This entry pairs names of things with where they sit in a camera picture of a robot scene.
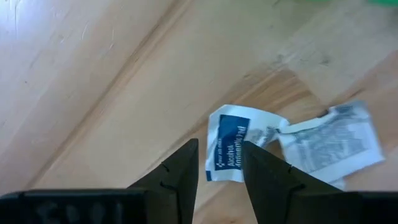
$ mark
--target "wood grain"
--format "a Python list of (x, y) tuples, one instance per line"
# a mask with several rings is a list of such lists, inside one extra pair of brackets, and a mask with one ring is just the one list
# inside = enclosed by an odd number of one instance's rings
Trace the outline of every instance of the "wood grain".
[[(397, 190), (397, 15), (362, 0), (1, 1), (0, 193), (126, 187), (190, 137), (203, 170), (222, 104), (295, 123), (353, 99), (387, 161), (348, 188)], [(244, 185), (199, 183), (195, 223), (255, 222)]]

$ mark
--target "scratch on floor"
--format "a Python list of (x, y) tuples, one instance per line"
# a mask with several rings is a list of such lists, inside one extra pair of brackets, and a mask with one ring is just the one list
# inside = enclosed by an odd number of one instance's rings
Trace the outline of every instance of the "scratch on floor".
[(81, 40), (83, 40), (85, 38), (85, 33), (86, 33), (86, 30), (87, 30), (87, 27), (88, 27), (88, 22), (86, 23), (86, 26), (83, 29), (83, 33), (81, 33)]
[(111, 40), (111, 45), (109, 46), (108, 50), (111, 50), (113, 48), (113, 45), (114, 45), (113, 40), (114, 40), (114, 28), (112, 27), (112, 40)]
[(15, 38), (18, 39), (18, 5), (21, 0), (17, 0), (14, 6), (14, 29), (15, 29)]
[(30, 65), (29, 65), (29, 69), (32, 69), (32, 68), (33, 68), (34, 64), (37, 62), (37, 60), (39, 59), (39, 57), (41, 56), (41, 54), (42, 54), (42, 51), (39, 51), (39, 52), (37, 53), (37, 55), (35, 55), (35, 57), (33, 58), (32, 62), (31, 62)]
[(0, 124), (0, 128), (4, 127), (4, 125), (6, 125), (6, 122), (7, 122), (7, 120), (3, 121), (3, 122)]

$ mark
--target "blue label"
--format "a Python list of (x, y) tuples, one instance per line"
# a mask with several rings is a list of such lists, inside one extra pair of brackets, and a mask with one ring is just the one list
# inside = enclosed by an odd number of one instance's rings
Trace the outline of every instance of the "blue label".
[(214, 155), (215, 169), (242, 169), (242, 143), (250, 119), (220, 115), (218, 141)]

